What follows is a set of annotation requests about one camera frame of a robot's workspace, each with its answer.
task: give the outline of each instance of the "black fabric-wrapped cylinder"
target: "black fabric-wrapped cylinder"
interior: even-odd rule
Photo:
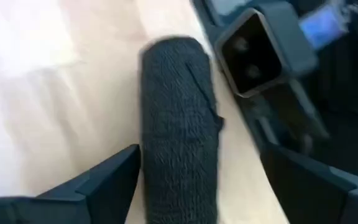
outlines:
[[[142,56],[142,148],[148,224],[214,224],[218,146],[209,57],[191,38]]]

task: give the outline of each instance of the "wooden surface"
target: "wooden surface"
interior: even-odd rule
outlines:
[[[0,196],[40,194],[138,143],[139,51],[166,35],[211,52],[186,0],[0,0]],[[213,70],[219,222],[287,223]],[[145,223],[141,188],[142,175],[127,223]]]

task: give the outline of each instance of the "light wood grain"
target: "light wood grain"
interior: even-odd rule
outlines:
[[[0,57],[0,196],[40,194],[139,142],[139,51],[146,44],[188,35],[211,53],[188,1],[56,2],[73,44],[71,60],[7,76]],[[287,223],[229,88],[212,66],[226,119],[219,221]],[[142,175],[127,223],[145,223],[141,189]]]

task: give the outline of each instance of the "black fabric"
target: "black fabric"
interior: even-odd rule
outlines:
[[[147,223],[216,223],[223,120],[200,44],[177,37],[148,48],[140,97]]]

